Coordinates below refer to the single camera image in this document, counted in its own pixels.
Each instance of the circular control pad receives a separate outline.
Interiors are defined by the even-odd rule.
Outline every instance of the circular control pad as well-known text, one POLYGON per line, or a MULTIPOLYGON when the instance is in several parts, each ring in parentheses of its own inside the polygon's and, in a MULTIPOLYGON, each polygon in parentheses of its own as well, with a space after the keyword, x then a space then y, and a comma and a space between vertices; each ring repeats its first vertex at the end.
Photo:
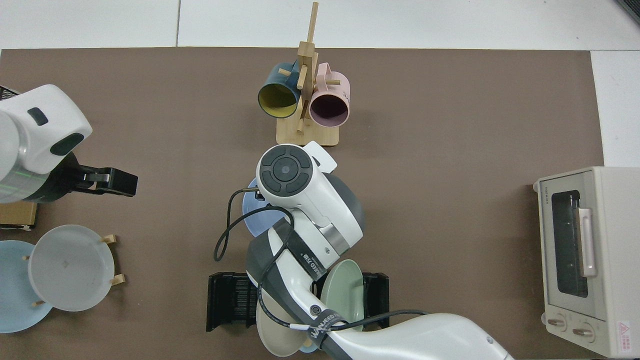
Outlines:
POLYGON ((313 169, 306 151, 294 145, 278 145, 263 155, 259 176, 273 195, 288 197, 307 187, 313 169))

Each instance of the toaster oven window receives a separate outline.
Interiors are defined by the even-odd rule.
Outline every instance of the toaster oven window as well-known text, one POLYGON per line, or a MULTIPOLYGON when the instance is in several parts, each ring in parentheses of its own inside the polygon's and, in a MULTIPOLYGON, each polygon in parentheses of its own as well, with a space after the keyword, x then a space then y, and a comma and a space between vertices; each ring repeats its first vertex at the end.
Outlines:
POLYGON ((565 294, 587 297, 587 278, 580 276, 577 210, 580 192, 555 193, 551 196, 556 243, 556 275, 558 290, 565 294))

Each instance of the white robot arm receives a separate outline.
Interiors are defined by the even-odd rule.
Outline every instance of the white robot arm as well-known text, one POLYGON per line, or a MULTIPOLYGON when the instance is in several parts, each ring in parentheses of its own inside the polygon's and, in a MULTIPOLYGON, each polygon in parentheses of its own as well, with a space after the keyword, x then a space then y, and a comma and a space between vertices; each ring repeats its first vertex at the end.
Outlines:
POLYGON ((272 206, 289 210, 294 226, 282 219, 251 242, 247 274, 299 321, 289 327, 306 329, 332 358, 512 359, 475 323, 452 314, 422 315, 378 331, 339 330, 346 327, 340 314, 320 302, 310 286, 362 237, 364 212, 358 199, 296 145, 268 150, 256 179, 272 206))
POLYGON ((0 203, 50 202, 71 191, 135 195, 138 177, 78 164, 71 150, 93 130, 62 90, 12 95, 0 101, 0 203))

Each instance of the toaster oven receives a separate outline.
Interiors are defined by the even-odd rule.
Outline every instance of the toaster oven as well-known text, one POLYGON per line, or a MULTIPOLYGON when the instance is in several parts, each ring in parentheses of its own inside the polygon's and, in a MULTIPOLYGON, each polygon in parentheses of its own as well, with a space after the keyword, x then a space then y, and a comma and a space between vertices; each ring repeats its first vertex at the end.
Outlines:
POLYGON ((640 357, 640 168, 536 181, 547 331, 607 357, 640 357))

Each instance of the white floor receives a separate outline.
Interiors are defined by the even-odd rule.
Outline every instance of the white floor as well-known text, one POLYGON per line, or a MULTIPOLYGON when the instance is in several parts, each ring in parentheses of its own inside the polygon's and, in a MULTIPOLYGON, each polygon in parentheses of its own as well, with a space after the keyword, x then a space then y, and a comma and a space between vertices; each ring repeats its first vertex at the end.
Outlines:
MULTIPOLYGON (((640 25, 615 0, 319 2, 318 47, 591 51, 605 164, 640 167, 640 25)), ((0 0, 0 49, 296 47, 311 3, 0 0)))

